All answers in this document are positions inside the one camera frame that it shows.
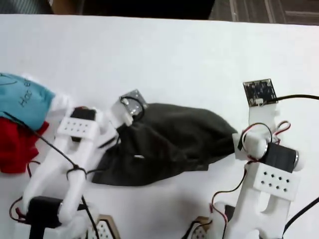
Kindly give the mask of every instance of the white plastic bracket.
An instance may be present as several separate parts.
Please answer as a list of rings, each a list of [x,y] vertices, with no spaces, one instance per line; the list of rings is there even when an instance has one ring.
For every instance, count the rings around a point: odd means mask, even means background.
[[[263,239],[281,238],[300,179],[292,173],[258,162],[246,167],[247,176],[233,217],[227,224],[224,239],[243,239],[253,230],[258,230]],[[268,206],[263,212],[257,210],[261,192],[270,194]],[[212,218],[213,221],[222,222],[217,212],[213,213]],[[223,228],[213,226],[210,230],[215,230],[209,233],[210,239],[221,239],[216,235],[220,236]]]
[[[64,152],[79,167],[88,169],[94,150],[96,140],[100,135],[99,124],[96,121],[70,118],[66,116],[54,141],[54,146]],[[67,153],[71,144],[71,137],[81,137],[79,146],[75,152]],[[47,185],[58,175],[64,174],[73,166],[55,149],[50,149],[45,161],[37,168],[27,185],[22,200],[22,212],[27,213],[28,205],[33,197],[42,195]],[[75,213],[84,193],[86,175],[81,170],[72,171],[68,175],[69,189],[59,210],[59,221],[68,224]]]

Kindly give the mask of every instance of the black circuit board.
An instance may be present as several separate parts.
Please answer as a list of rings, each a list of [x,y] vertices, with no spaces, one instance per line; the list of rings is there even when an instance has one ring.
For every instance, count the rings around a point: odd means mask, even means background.
[[[267,101],[276,99],[276,93],[271,79],[243,83],[249,107],[274,104]]]

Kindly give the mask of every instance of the white 3d-printed part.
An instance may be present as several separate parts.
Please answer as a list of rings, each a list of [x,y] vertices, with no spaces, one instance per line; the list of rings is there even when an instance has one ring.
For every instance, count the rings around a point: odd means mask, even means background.
[[[93,120],[65,117],[63,118],[57,133],[94,140],[99,133],[99,125]]]
[[[246,176],[247,186],[271,195],[293,201],[299,177],[263,163],[253,163]]]

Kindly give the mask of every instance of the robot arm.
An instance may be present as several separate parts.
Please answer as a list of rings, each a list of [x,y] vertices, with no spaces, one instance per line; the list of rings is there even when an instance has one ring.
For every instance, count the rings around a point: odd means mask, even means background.
[[[239,134],[233,135],[233,140],[236,159],[254,158],[256,162],[245,165],[246,176],[229,222],[223,216],[225,203],[214,204],[221,213],[215,210],[211,214],[213,223],[207,238],[244,239],[249,232],[258,230],[262,239],[281,239],[300,181],[293,171],[301,170],[304,162],[297,151],[269,142],[261,134],[247,133],[245,150],[237,147]],[[266,210],[259,212],[257,204],[262,192],[270,194],[270,199]]]
[[[137,90],[134,91],[134,95],[140,96]],[[89,228],[91,222],[86,212],[81,210],[80,201],[86,185],[85,172],[92,168],[93,152],[104,142],[118,137],[116,128],[123,124],[131,125],[133,115],[139,113],[134,108],[138,106],[132,107],[130,104],[123,104],[120,102],[122,99],[116,101],[107,112],[97,109],[83,109],[90,111],[90,114],[94,112],[93,119],[74,116],[76,110],[81,110],[79,108],[67,110],[57,130],[53,145],[73,163],[66,160],[54,148],[50,149],[44,162],[37,168],[24,191],[22,213],[26,215],[26,221],[15,223],[15,239],[31,238],[34,236],[34,231],[37,231],[37,234],[42,234],[40,238],[70,239],[81,236]],[[64,97],[57,98],[51,108],[54,111],[60,110],[63,107],[63,102],[67,102]],[[72,151],[70,145],[74,139],[78,140],[79,145],[75,151]],[[82,170],[72,170],[74,165],[78,165]],[[41,196],[52,180],[66,175],[69,188],[64,199]],[[98,210],[93,205],[89,205],[89,210],[96,221]]]

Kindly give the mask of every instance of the circuit board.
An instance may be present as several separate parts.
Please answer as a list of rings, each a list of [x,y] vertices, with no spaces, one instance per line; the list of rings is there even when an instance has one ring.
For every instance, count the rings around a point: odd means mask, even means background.
[[[142,104],[142,106],[140,105],[139,102],[134,101],[132,99],[125,99],[125,97],[132,97],[134,99],[137,99]],[[142,107],[144,109],[146,109],[148,107],[148,104],[144,100],[144,98],[143,98],[142,94],[139,92],[139,90],[133,90],[131,92],[128,92],[127,94],[122,95],[120,97],[120,99],[121,98],[124,98],[122,100],[122,103],[124,104],[126,110],[129,112],[129,114],[132,116],[137,116],[139,113],[141,113]]]
[[[271,79],[243,83],[249,107],[274,104],[267,101],[276,99],[276,93]]]

